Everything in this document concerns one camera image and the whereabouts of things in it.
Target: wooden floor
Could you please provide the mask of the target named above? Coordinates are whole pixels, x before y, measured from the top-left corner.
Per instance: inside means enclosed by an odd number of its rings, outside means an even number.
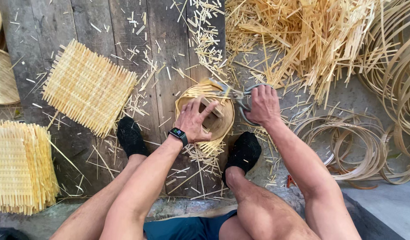
[[[223,6],[220,10],[224,11],[224,1],[221,2]],[[148,68],[148,65],[142,61],[144,59],[142,52],[145,50],[150,52],[146,47],[148,45],[152,49],[149,58],[153,59],[154,62],[165,62],[166,66],[169,67],[172,80],[168,79],[164,70],[154,75],[150,83],[158,79],[159,82],[153,89],[151,89],[152,84],[149,83],[146,88],[148,104],[144,106],[144,110],[150,116],[136,115],[135,120],[150,129],[143,129],[145,140],[162,143],[166,139],[165,133],[172,128],[176,118],[174,104],[177,99],[176,93],[178,91],[182,93],[194,84],[193,81],[182,78],[171,67],[186,69],[198,63],[197,55],[188,43],[188,38],[192,38],[192,33],[188,31],[182,18],[177,23],[180,16],[177,7],[180,10],[183,9],[184,1],[177,2],[179,5],[170,9],[172,4],[172,0],[54,0],[51,3],[49,0],[0,0],[0,10],[11,61],[15,64],[21,59],[13,69],[26,122],[47,126],[50,119],[45,113],[53,117],[56,112],[54,108],[42,101],[40,89],[31,91],[35,84],[27,81],[26,78],[36,79],[37,74],[48,72],[53,61],[51,56],[55,56],[57,51],[61,51],[60,44],[67,45],[74,38],[92,51],[111,58],[113,62],[130,71],[136,71],[140,76]],[[190,6],[187,2],[182,15],[184,18],[191,18],[194,16],[195,10],[196,7]],[[132,12],[134,19],[141,23],[143,22],[142,15],[146,14],[145,29],[139,35],[132,33],[134,26],[127,20],[131,17]],[[217,27],[220,33],[220,43],[217,49],[223,49],[223,59],[225,59],[224,16],[219,14],[210,22]],[[101,29],[101,32],[97,31],[91,24]],[[108,32],[104,26],[110,26]],[[161,48],[159,53],[156,41]],[[136,49],[141,52],[132,58],[132,61],[138,65],[129,61],[129,56],[125,54],[128,48],[132,49],[134,46],[137,46]],[[111,54],[124,60],[113,58]],[[210,76],[208,70],[202,66],[184,72],[196,80]],[[32,103],[43,106],[43,108],[35,107]],[[160,124],[170,117],[171,120],[159,128]],[[113,170],[121,171],[126,165],[125,153],[121,150],[117,152],[114,164],[114,153],[106,148],[102,139],[96,138],[88,128],[84,128],[68,118],[61,121],[68,126],[61,124],[59,130],[57,130],[57,126],[51,126],[52,141],[85,175],[87,181],[84,180],[80,186],[84,190],[84,194],[93,195],[111,181],[111,176],[107,169],[85,162],[90,157],[90,162],[104,165],[97,153],[93,152],[92,146],[98,145],[101,156],[109,168]],[[150,150],[155,150],[157,146],[148,144],[148,147]],[[80,191],[76,188],[81,178],[79,172],[55,150],[53,150],[53,157],[55,157],[54,167],[60,187],[67,188],[69,194],[79,193]],[[185,173],[187,177],[198,171],[198,165],[192,163],[187,156],[179,155],[173,168],[181,170],[189,166],[190,169]],[[204,178],[203,181],[205,193],[221,187],[219,179],[214,182]],[[169,192],[177,185],[165,186],[166,191]],[[199,194],[190,187],[199,190],[201,188],[199,186],[201,186],[201,180],[199,175],[196,175],[171,195],[198,196]]]

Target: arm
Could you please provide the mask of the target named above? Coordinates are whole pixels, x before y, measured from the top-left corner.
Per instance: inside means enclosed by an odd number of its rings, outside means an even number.
[[[211,139],[212,133],[205,133],[202,123],[218,102],[212,102],[202,113],[199,113],[200,103],[201,97],[184,105],[175,125],[186,133],[189,143]],[[144,219],[159,196],[166,175],[182,147],[181,140],[169,135],[138,166],[108,211],[100,239],[143,238]]]
[[[282,122],[276,90],[270,86],[254,88],[252,110],[246,116],[272,137],[304,195],[309,227],[322,239],[361,239],[334,178],[318,155]]]

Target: smartwatch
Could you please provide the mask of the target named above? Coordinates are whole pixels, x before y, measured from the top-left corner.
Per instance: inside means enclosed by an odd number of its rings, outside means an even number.
[[[186,133],[181,131],[178,128],[173,128],[171,129],[168,134],[171,134],[172,136],[180,139],[181,141],[183,141],[183,147],[185,147],[187,144],[189,144],[189,141],[187,140],[187,136]]]

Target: shears handle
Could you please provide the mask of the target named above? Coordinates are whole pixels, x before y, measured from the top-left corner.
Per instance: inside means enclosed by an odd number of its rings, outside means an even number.
[[[255,84],[255,85],[253,85],[252,87],[247,88],[247,89],[245,90],[245,92],[243,92],[243,95],[244,95],[244,96],[251,95],[252,89],[254,89],[254,88],[256,88],[256,87],[258,87],[258,86],[260,86],[260,85],[269,85],[269,86],[271,86],[270,84],[267,84],[267,83]],[[242,117],[243,117],[243,119],[245,120],[245,122],[247,122],[249,125],[252,125],[252,126],[256,126],[256,127],[260,126],[260,124],[252,123],[252,122],[249,121],[249,120],[246,118],[246,116],[245,116],[244,110],[247,111],[247,112],[251,112],[251,107],[250,107],[247,103],[246,103],[246,104],[243,103],[243,99],[237,101],[237,103],[239,103],[239,105],[240,105],[240,107],[239,107],[239,112],[240,112],[240,114],[242,115]]]

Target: red object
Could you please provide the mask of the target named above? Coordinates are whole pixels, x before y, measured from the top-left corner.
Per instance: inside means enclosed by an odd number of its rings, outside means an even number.
[[[294,182],[294,179],[291,177],[291,175],[288,175],[288,181],[287,181],[287,183],[286,183],[286,187],[289,188],[289,185],[291,185],[291,183],[292,183],[294,186],[297,186],[297,184]]]

